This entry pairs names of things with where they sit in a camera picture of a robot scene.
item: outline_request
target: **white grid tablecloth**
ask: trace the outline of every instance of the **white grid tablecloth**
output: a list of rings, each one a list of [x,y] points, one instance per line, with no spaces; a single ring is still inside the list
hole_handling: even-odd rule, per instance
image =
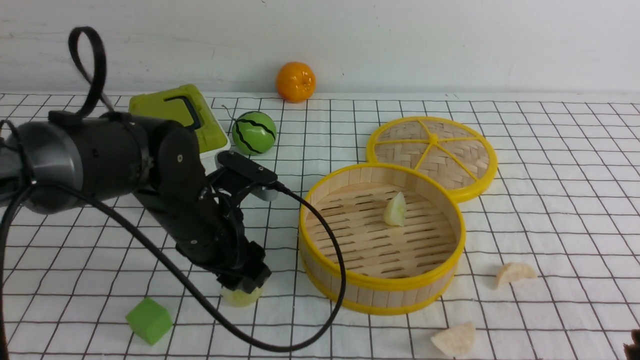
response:
[[[253,159],[301,193],[330,171],[365,161],[369,135],[389,120],[426,114],[484,134],[499,173],[484,195],[460,205],[467,246],[449,290],[406,316],[345,309],[316,344],[272,354],[212,325],[178,281],[97,210],[45,217],[23,208],[4,271],[12,360],[440,359],[430,336],[469,320],[478,330],[466,358],[624,359],[630,330],[640,328],[640,98],[327,95],[284,104],[265,95],[206,96],[225,129],[223,105],[233,116],[271,116],[278,143]],[[129,98],[112,96],[124,111]],[[0,119],[45,120],[49,110],[75,111],[82,102],[79,95],[0,94]],[[133,197],[109,205],[163,247],[231,322],[262,341],[305,340],[331,311],[296,254],[298,205],[291,199],[249,196],[243,204],[247,236],[265,246],[273,270],[264,296],[244,309],[220,300],[214,276],[180,256]],[[494,290],[497,270],[510,261],[533,265],[541,277]],[[124,317],[146,295],[175,321],[153,347],[132,335]]]

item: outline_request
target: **green ball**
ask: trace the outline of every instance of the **green ball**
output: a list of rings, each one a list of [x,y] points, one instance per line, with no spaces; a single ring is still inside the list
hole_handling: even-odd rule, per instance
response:
[[[265,113],[249,111],[240,115],[232,126],[236,147],[245,155],[264,154],[276,142],[276,125]]]

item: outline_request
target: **toy orange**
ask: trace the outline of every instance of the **toy orange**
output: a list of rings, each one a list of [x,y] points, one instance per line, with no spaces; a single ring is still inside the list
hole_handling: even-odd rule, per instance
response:
[[[311,97],[316,90],[316,76],[305,63],[286,63],[278,72],[276,89],[286,101],[301,102]]]

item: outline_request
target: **small green object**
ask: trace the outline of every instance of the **small green object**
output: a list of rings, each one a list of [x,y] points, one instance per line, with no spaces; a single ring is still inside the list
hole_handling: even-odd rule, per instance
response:
[[[234,142],[243,154],[264,154],[276,142],[276,126],[265,113],[259,111],[244,113],[236,119],[233,127]]]
[[[142,300],[126,318],[133,333],[149,345],[157,343],[173,326],[169,311],[150,297]]]
[[[229,140],[213,117],[207,101],[195,85],[142,94],[131,98],[129,112],[133,115],[174,120],[193,129],[198,136],[200,154],[216,149],[228,149]]]

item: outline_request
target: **yellow spoke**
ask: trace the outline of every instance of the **yellow spoke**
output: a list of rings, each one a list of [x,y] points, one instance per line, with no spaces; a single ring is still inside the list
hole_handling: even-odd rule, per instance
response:
[[[478,138],[439,138],[439,142],[456,142],[465,140],[478,140]]]
[[[429,137],[429,135],[431,135],[431,133],[429,132],[429,128],[427,127],[427,125],[425,125],[422,121],[418,120],[418,122],[420,123],[420,126],[422,126],[422,128],[424,129],[424,132],[427,134],[427,137]]]
[[[429,146],[427,146],[427,149],[424,151],[424,153],[422,153],[422,156],[420,157],[420,160],[418,160],[418,163],[413,168],[414,170],[418,170],[418,168],[420,168],[420,165],[422,165],[424,160],[427,158],[427,152],[429,152],[429,150],[431,150],[431,146],[433,146],[432,143],[430,143]]]
[[[471,171],[469,169],[467,169],[465,164],[463,164],[460,160],[458,160],[458,158],[454,154],[451,154],[451,152],[449,152],[447,149],[443,148],[440,144],[435,144],[435,146],[438,149],[440,149],[442,152],[444,152],[446,155],[449,155],[453,159],[453,161],[455,161],[458,165],[460,165],[462,170],[464,170],[467,174],[469,174],[469,176],[473,180],[478,181],[478,178],[473,173],[471,173]]]
[[[376,142],[374,145],[380,145],[380,144],[383,144],[383,143],[403,143],[403,142],[429,143],[429,140],[425,140],[425,139],[384,140],[384,141],[381,141],[381,142]]]

